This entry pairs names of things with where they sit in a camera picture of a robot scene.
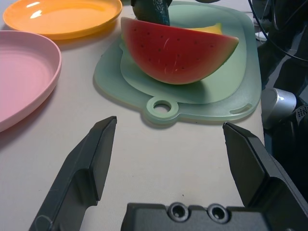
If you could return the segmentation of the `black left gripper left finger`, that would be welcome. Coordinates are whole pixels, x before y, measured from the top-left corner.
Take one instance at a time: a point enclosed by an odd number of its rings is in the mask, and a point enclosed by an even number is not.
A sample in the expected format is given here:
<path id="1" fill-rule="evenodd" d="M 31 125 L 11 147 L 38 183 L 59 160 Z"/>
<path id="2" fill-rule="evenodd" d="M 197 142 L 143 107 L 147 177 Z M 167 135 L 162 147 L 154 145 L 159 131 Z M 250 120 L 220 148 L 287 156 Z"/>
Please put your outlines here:
<path id="1" fill-rule="evenodd" d="M 69 153 L 29 228 L 31 231 L 80 230 L 86 210 L 101 200 L 116 124 L 116 116 L 95 123 Z"/>

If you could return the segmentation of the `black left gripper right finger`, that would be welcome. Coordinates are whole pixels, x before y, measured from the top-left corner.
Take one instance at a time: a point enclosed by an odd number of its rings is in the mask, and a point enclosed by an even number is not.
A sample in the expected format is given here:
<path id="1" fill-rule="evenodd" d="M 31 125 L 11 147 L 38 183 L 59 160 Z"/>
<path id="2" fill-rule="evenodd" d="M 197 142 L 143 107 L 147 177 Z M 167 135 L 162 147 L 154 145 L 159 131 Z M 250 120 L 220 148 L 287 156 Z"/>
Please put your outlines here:
<path id="1" fill-rule="evenodd" d="M 223 124 L 231 174 L 244 205 L 230 207 L 233 231 L 306 231 L 308 204 L 284 168 L 250 131 Z"/>

